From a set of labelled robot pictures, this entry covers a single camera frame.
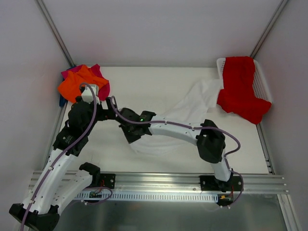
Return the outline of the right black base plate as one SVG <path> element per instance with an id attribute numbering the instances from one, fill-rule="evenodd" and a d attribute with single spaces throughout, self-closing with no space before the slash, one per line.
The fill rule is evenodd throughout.
<path id="1" fill-rule="evenodd" d="M 231 177 L 228 181 L 221 181 L 215 178 L 214 175 L 201 175 L 199 176 L 200 187 L 202 191 L 220 191 L 220 192 L 240 192 L 244 185 L 240 176 Z"/>

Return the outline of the left aluminium corner post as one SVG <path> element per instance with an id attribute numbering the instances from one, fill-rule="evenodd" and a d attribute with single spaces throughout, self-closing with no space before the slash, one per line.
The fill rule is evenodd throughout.
<path id="1" fill-rule="evenodd" d="M 57 26 L 45 4 L 45 2 L 43 0 L 35 0 L 35 3 L 38 7 L 38 9 L 40 10 L 44 20 L 46 21 L 51 33 L 53 34 L 60 50 L 62 51 L 64 58 L 66 59 L 68 65 L 70 67 L 74 67 L 75 66 L 75 62 L 73 61 L 73 58 L 71 57 L 69 50 L 64 42 L 64 40 L 62 39 L 62 36 L 60 34 L 60 32 L 57 29 Z"/>

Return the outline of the right aluminium corner post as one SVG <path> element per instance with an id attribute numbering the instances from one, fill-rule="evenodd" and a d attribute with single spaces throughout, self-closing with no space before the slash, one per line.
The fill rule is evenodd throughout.
<path id="1" fill-rule="evenodd" d="M 250 57 L 255 59 L 258 52 L 260 51 L 262 45 L 266 41 L 268 35 L 270 34 L 271 30 L 274 28 L 277 20 L 280 18 L 281 14 L 283 13 L 285 7 L 288 5 L 290 1 L 289 0 L 281 0 L 275 9 L 273 15 L 271 16 L 270 20 L 268 21 L 267 25 L 265 26 L 265 29 L 261 33 L 260 38 L 258 39 L 256 45 L 254 46 L 252 52 L 250 53 Z"/>

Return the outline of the red t shirt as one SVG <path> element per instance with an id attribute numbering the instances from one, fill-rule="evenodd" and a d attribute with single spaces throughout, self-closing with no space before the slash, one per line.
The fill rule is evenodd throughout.
<path id="1" fill-rule="evenodd" d="M 226 113 L 235 113 L 253 124 L 259 124 L 271 103 L 254 94 L 253 82 L 256 67 L 248 56 L 227 57 L 222 79 L 223 89 L 218 94 L 217 104 Z"/>

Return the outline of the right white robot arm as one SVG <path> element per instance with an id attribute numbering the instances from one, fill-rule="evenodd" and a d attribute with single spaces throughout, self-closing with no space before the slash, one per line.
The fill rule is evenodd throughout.
<path id="1" fill-rule="evenodd" d="M 128 108 L 121 109 L 115 119 L 136 152 L 162 154 L 177 149 L 184 141 L 196 146 L 200 158 L 214 170 L 214 179 L 208 186 L 222 192 L 231 190 L 233 173 L 225 159 L 227 133 L 213 121 L 174 122 L 149 111 L 138 115 Z"/>

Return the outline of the blue t shirt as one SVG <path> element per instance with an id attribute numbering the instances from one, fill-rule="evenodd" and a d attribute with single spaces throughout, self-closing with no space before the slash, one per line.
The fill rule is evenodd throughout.
<path id="1" fill-rule="evenodd" d="M 59 99 L 59 106 L 62 108 L 65 106 L 67 100 L 62 96 L 60 95 L 60 99 Z"/>

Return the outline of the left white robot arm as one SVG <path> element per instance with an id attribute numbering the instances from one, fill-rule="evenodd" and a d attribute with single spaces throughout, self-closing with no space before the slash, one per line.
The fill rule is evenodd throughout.
<path id="1" fill-rule="evenodd" d="M 102 177 L 98 166 L 83 163 L 73 178 L 60 187 L 69 166 L 77 159 L 89 141 L 89 134 L 98 121 L 114 120 L 117 106 L 112 98 L 106 99 L 107 109 L 98 100 L 86 101 L 78 97 L 71 106 L 68 119 L 58 133 L 48 162 L 28 197 L 19 204 L 12 204 L 9 213 L 18 222 L 20 229 L 29 227 L 35 231 L 52 231 L 56 227 L 61 213 L 84 189 L 111 190 Z"/>

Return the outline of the aluminium mounting rail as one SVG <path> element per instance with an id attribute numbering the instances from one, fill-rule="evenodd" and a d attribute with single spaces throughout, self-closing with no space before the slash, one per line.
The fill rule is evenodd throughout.
<path id="1" fill-rule="evenodd" d="M 200 193 L 200 173 L 136 173 L 102 172 L 116 174 L 116 191 L 123 192 L 168 192 Z M 272 174 L 243 174 L 243 192 L 250 194 L 289 194 L 283 176 Z"/>

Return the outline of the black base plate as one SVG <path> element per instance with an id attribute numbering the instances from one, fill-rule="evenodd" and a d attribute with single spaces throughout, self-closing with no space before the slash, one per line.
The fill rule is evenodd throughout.
<path id="1" fill-rule="evenodd" d="M 228 181 L 221 181 L 215 178 L 214 175 L 201 175 L 199 176 L 200 187 L 202 191 L 220 191 L 220 192 L 240 192 L 244 185 L 240 176 L 231 177 Z"/>
<path id="2" fill-rule="evenodd" d="M 100 173 L 93 177 L 90 187 L 115 188 L 116 174 Z"/>

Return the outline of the white t shirt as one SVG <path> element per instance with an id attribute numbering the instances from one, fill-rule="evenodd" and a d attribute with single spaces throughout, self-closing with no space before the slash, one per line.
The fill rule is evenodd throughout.
<path id="1" fill-rule="evenodd" d="M 172 121 L 201 123 L 204 121 L 208 109 L 216 107 L 221 88 L 221 80 L 201 79 L 191 87 L 182 100 L 161 115 Z M 176 150 L 184 143 L 184 141 L 172 137 L 145 135 L 130 146 L 136 153 L 160 155 Z"/>

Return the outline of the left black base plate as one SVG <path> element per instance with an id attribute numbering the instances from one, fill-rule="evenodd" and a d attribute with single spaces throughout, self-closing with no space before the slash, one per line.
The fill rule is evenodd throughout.
<path id="1" fill-rule="evenodd" d="M 90 187 L 115 188 L 116 174 L 100 173 L 93 177 Z"/>

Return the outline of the white plastic basket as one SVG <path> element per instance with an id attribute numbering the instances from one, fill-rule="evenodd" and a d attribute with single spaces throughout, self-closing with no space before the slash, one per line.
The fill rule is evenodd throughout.
<path id="1" fill-rule="evenodd" d="M 253 90 L 254 94 L 257 98 L 263 99 L 270 103 L 273 102 L 272 95 L 270 93 L 266 78 L 262 72 L 262 69 L 259 63 L 256 60 L 253 60 L 255 64 L 255 72 L 254 72 L 254 81 L 253 81 Z M 226 62 L 226 58 L 218 58 L 217 59 L 217 69 L 218 76 L 223 81 L 223 69 Z"/>

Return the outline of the aluminium corner post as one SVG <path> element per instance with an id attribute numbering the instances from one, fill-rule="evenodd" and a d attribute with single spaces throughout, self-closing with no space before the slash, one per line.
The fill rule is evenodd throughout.
<path id="1" fill-rule="evenodd" d="M 57 29 L 57 26 L 45 4 L 45 2 L 43 0 L 35 0 L 35 3 L 38 7 L 38 9 L 40 10 L 44 20 L 46 21 L 51 33 L 53 34 L 60 50 L 62 51 L 64 58 L 66 59 L 68 65 L 70 67 L 74 67 L 75 66 L 75 62 L 73 61 L 73 58 L 71 57 L 69 50 L 64 42 L 64 40 L 62 39 L 62 36 L 60 34 L 60 32 Z"/>
<path id="2" fill-rule="evenodd" d="M 281 14 L 283 13 L 285 7 L 288 5 L 290 1 L 289 0 L 281 0 L 275 9 L 273 15 L 271 16 L 270 20 L 268 21 L 267 25 L 265 26 L 265 29 L 261 33 L 260 38 L 258 39 L 256 45 L 254 46 L 252 52 L 250 53 L 250 57 L 255 59 L 258 52 L 260 51 L 262 45 L 266 41 L 268 35 L 270 34 L 271 30 L 274 28 L 277 20 L 280 18 Z"/>

